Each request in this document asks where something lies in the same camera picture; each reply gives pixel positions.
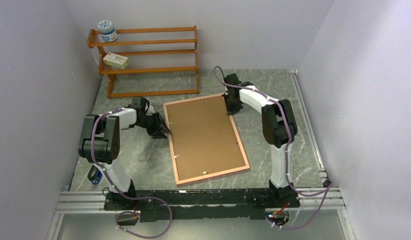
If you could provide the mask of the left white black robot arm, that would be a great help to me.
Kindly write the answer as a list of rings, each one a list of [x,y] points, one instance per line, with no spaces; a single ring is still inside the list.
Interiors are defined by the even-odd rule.
[[[135,127],[145,129],[152,139],[166,139],[172,133],[145,97],[133,97],[128,106],[86,115],[78,144],[79,156],[102,174],[111,196],[117,197],[124,210],[131,210],[137,197],[133,181],[118,160],[120,132]]]

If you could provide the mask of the white blue-lidded jar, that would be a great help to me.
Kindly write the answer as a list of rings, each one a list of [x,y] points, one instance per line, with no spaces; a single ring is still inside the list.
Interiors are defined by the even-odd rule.
[[[102,20],[97,24],[102,39],[106,42],[114,42],[118,39],[118,34],[110,20]]]

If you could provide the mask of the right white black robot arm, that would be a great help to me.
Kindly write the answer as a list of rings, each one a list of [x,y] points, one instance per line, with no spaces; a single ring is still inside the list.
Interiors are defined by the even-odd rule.
[[[289,100],[278,100],[261,92],[251,82],[241,82],[235,73],[223,78],[225,92],[222,95],[227,114],[232,116],[249,105],[261,114],[262,134],[271,152],[271,176],[269,203],[282,207],[293,196],[290,188],[290,160],[286,157],[298,133],[298,127]]]

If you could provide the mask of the wooden three-tier shelf rack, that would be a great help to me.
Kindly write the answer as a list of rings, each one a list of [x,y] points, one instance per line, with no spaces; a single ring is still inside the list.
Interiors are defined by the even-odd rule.
[[[106,96],[109,99],[200,93],[197,26],[118,29],[116,33],[117,40],[106,42],[101,39],[99,30],[91,29],[86,40],[90,49],[98,49],[100,60],[97,72],[108,78]],[[105,64],[102,59],[109,53],[127,57],[128,66],[121,69]],[[118,75],[177,72],[194,73],[195,87],[144,92],[114,92]]]

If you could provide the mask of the aluminium rail frame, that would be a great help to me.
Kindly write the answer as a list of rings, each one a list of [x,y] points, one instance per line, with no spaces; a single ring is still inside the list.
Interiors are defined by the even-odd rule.
[[[290,188],[298,195],[299,207],[282,207],[265,215],[264,219],[202,218],[172,219],[141,222],[136,210],[105,210],[105,194],[110,193],[105,178],[94,186],[87,180],[92,164],[80,157],[76,165],[70,190],[63,191],[56,206],[57,214],[89,214],[79,226],[82,232],[76,239],[187,239],[187,240],[352,240],[354,234],[346,215],[341,191],[325,171],[321,155],[296,76],[291,70],[237,70],[242,82],[251,82],[270,97],[290,101],[297,134],[290,144]],[[198,160],[201,151],[209,160],[222,157],[232,160],[230,147],[241,150],[246,168],[213,177],[202,175],[199,180],[177,186],[176,162],[184,158],[176,150],[176,122],[170,119],[170,107],[186,107],[197,102],[205,107],[212,98],[223,100],[225,87],[216,79],[213,70],[199,72],[201,90],[189,96],[151,96],[149,101],[156,112],[162,113],[172,135],[167,139],[152,139],[140,127],[120,132],[120,151],[117,159],[133,181],[135,190],[205,190],[270,188],[272,156],[269,144],[262,133],[261,114],[244,104],[234,115],[223,114],[229,121],[229,133],[218,132],[211,136],[217,141],[209,147],[204,139],[209,130],[200,128],[194,142],[200,147],[194,151]]]

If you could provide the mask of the blue black stapler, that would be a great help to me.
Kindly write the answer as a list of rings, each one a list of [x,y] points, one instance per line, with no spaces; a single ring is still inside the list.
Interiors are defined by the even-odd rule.
[[[95,165],[92,165],[87,173],[87,179],[92,185],[98,185],[101,182],[102,176],[102,172]]]

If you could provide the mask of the small white carton box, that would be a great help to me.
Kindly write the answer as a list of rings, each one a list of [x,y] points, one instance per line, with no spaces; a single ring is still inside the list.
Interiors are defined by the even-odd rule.
[[[129,63],[130,60],[128,57],[115,54],[112,52],[107,53],[103,58],[102,61],[111,67],[118,68],[118,69],[125,69]]]

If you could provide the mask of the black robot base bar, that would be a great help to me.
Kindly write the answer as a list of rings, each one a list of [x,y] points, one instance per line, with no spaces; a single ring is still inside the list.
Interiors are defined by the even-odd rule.
[[[139,213],[142,223],[158,220],[249,218],[263,220],[271,211],[300,207],[298,194],[275,199],[270,188],[136,190],[132,200],[106,193],[106,211]]]

